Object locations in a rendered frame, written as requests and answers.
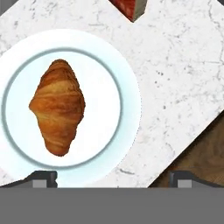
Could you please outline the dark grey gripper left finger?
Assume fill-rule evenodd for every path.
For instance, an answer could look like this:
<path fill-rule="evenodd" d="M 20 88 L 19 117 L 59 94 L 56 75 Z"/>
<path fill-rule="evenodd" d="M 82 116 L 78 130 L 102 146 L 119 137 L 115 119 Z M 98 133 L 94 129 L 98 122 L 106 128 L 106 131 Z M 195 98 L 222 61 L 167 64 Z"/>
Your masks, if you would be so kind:
<path fill-rule="evenodd" d="M 57 188 L 56 171 L 34 171 L 29 176 L 6 185 L 0 185 L 0 188 Z"/>

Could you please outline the white round plate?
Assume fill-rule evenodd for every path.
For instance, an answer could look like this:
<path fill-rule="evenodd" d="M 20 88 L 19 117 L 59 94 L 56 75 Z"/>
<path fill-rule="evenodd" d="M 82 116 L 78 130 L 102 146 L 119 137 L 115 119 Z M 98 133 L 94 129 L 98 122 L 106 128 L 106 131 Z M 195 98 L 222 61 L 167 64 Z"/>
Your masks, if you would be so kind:
<path fill-rule="evenodd" d="M 84 117 L 68 153 L 50 153 L 29 104 L 55 60 L 73 69 L 85 100 Z M 0 168 L 21 179 L 56 171 L 61 187 L 114 187 L 110 174 L 132 147 L 141 119 L 141 96 L 127 60 L 90 33 L 43 31 L 0 56 Z"/>

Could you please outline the red and beige block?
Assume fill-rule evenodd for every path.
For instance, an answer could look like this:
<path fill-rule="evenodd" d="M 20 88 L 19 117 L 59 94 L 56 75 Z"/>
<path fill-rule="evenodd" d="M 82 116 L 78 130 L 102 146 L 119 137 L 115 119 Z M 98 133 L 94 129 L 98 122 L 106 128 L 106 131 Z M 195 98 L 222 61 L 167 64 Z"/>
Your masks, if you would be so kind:
<path fill-rule="evenodd" d="M 109 0 L 129 21 L 134 23 L 140 18 L 148 0 Z"/>

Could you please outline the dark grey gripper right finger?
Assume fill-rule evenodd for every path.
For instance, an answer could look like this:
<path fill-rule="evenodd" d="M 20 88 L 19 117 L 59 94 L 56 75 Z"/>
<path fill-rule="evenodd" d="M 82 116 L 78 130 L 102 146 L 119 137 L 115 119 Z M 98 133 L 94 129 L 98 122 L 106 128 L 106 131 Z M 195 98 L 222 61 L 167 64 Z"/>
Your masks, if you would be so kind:
<path fill-rule="evenodd" d="M 172 188 L 201 188 L 217 187 L 224 188 L 224 185 L 215 184 L 198 178 L 190 171 L 171 171 L 169 187 Z"/>

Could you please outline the golden brown croissant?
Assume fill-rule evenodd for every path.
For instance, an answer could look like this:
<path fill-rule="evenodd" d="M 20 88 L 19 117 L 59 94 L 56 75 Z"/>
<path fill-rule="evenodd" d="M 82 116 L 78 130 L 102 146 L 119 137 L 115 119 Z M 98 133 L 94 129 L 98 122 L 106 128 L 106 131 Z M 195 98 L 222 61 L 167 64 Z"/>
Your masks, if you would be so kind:
<path fill-rule="evenodd" d="M 68 153 L 85 106 L 73 69 L 65 60 L 56 59 L 42 75 L 29 104 L 50 153 L 58 157 Z"/>

